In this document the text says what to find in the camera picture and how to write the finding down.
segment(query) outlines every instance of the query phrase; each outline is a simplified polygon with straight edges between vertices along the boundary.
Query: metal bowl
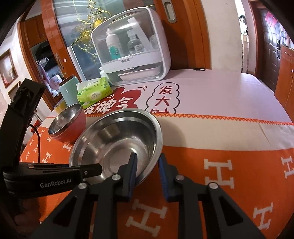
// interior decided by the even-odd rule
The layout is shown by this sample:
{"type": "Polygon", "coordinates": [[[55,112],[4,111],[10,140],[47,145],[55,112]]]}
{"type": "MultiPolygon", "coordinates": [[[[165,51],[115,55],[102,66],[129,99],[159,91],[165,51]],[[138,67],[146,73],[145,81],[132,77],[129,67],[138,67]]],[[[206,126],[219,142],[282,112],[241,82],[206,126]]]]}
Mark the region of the metal bowl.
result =
{"type": "Polygon", "coordinates": [[[98,119],[80,135],[71,151],[69,165],[100,163],[102,174],[87,179],[94,184],[117,173],[134,152],[138,156],[138,185],[154,168],[162,146],[161,127],[152,114],[142,109],[117,110],[98,119]]]}
{"type": "Polygon", "coordinates": [[[86,127],[86,116],[80,103],[62,111],[52,121],[48,134],[60,141],[75,141],[86,127]]]}

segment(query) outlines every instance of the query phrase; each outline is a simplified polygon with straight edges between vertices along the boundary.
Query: light blue cup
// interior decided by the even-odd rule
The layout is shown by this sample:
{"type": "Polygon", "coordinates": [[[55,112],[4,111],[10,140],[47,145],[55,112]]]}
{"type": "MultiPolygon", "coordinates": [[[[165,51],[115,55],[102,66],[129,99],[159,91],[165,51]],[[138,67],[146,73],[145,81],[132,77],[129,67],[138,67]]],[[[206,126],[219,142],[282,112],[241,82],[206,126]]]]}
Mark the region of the light blue cup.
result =
{"type": "Polygon", "coordinates": [[[62,94],[67,106],[79,103],[77,99],[78,90],[76,88],[76,84],[78,83],[80,83],[78,78],[74,76],[68,82],[60,86],[60,93],[62,94]]]}

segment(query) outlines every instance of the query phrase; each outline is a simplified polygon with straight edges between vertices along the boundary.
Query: shelf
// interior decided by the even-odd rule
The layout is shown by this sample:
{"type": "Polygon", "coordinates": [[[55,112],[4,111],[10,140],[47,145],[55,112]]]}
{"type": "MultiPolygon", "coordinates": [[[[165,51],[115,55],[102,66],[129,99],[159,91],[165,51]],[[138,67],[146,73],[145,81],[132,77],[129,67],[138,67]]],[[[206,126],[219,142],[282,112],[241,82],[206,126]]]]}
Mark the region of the shelf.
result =
{"type": "Polygon", "coordinates": [[[156,49],[151,51],[139,52],[112,60],[110,62],[102,64],[102,68],[104,72],[108,74],[158,62],[162,62],[162,56],[160,50],[156,49]]]}

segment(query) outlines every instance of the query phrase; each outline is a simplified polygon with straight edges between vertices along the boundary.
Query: wall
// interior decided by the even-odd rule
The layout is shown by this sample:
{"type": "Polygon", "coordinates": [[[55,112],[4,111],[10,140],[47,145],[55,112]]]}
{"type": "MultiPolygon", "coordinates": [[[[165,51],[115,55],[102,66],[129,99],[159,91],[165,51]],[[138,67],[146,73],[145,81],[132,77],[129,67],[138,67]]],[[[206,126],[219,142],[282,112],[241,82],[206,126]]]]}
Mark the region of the wall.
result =
{"type": "Polygon", "coordinates": [[[291,47],[292,49],[294,49],[294,44],[293,44],[293,42],[292,42],[291,39],[290,39],[290,47],[291,47]]]}
{"type": "MultiPolygon", "coordinates": [[[[17,31],[17,23],[13,26],[13,32],[12,35],[7,37],[2,45],[0,46],[0,55],[2,55],[5,51],[7,51],[8,49],[10,49],[11,51],[11,57],[12,57],[12,61],[14,63],[14,67],[15,70],[18,74],[18,78],[13,81],[8,88],[6,89],[4,86],[4,83],[2,80],[0,80],[0,91],[4,97],[4,99],[6,100],[7,104],[11,103],[11,99],[8,95],[8,92],[19,82],[23,82],[23,80],[25,78],[28,79],[32,79],[32,77],[30,76],[30,73],[26,67],[26,64],[24,62],[24,58],[21,52],[21,48],[20,48],[20,43],[19,43],[19,38],[18,38],[18,31],[17,31]]],[[[37,111],[38,111],[38,115],[41,119],[45,119],[50,113],[50,109],[48,108],[48,106],[46,105],[46,103],[44,102],[43,99],[40,100],[39,105],[37,106],[37,111]]],[[[29,132],[26,137],[25,137],[25,142],[27,142],[27,140],[32,136],[32,133],[29,132]]]]}
{"type": "Polygon", "coordinates": [[[209,34],[212,69],[241,72],[242,43],[235,1],[201,2],[209,34]]]}
{"type": "Polygon", "coordinates": [[[41,5],[40,5],[40,0],[37,0],[34,5],[32,6],[30,12],[28,13],[26,20],[38,15],[42,14],[42,10],[41,10],[41,5]]]}
{"type": "Polygon", "coordinates": [[[0,125],[2,124],[7,107],[8,107],[8,104],[6,100],[4,99],[2,92],[0,92],[0,125]]]}

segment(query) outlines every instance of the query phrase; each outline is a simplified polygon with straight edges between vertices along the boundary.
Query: wooden cabinet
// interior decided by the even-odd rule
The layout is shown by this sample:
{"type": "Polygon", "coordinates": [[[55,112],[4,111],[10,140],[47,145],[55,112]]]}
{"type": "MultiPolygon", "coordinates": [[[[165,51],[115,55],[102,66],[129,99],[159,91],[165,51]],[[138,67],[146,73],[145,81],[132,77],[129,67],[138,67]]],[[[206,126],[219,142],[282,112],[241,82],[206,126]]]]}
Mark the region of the wooden cabinet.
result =
{"type": "Polygon", "coordinates": [[[47,40],[42,15],[29,18],[25,21],[25,26],[30,47],[47,40]]]}
{"type": "Polygon", "coordinates": [[[294,50],[281,46],[280,72],[275,97],[294,122],[294,50]]]}

